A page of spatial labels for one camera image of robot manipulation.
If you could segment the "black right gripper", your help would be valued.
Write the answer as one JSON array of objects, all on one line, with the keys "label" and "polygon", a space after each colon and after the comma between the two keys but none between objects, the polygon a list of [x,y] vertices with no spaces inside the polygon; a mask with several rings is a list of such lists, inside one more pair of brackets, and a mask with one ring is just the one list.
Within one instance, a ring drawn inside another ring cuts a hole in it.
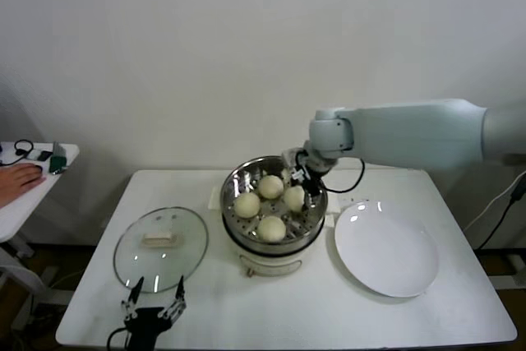
[{"label": "black right gripper", "polygon": [[316,207],[320,200],[321,178],[325,175],[325,161],[314,152],[296,152],[294,168],[290,169],[291,183],[303,184],[304,206]]}]

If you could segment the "bystander bare hand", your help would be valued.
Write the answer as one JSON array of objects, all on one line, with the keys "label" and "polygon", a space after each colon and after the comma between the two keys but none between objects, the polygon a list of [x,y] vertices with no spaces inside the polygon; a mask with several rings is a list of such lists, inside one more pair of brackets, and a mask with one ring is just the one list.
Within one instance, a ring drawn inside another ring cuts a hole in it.
[{"label": "bystander bare hand", "polygon": [[30,163],[1,167],[0,207],[3,208],[45,180],[40,166]]}]

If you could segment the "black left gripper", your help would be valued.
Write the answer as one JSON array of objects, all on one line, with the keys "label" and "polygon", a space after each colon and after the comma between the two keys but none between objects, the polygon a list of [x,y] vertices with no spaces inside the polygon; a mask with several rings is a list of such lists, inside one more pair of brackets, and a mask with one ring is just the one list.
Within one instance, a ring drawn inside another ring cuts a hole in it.
[{"label": "black left gripper", "polygon": [[187,307],[184,289],[184,276],[178,281],[173,302],[164,310],[162,307],[143,307],[136,309],[144,283],[141,276],[131,288],[127,300],[121,302],[125,327],[130,334],[125,350],[154,351],[160,334],[169,330]]}]

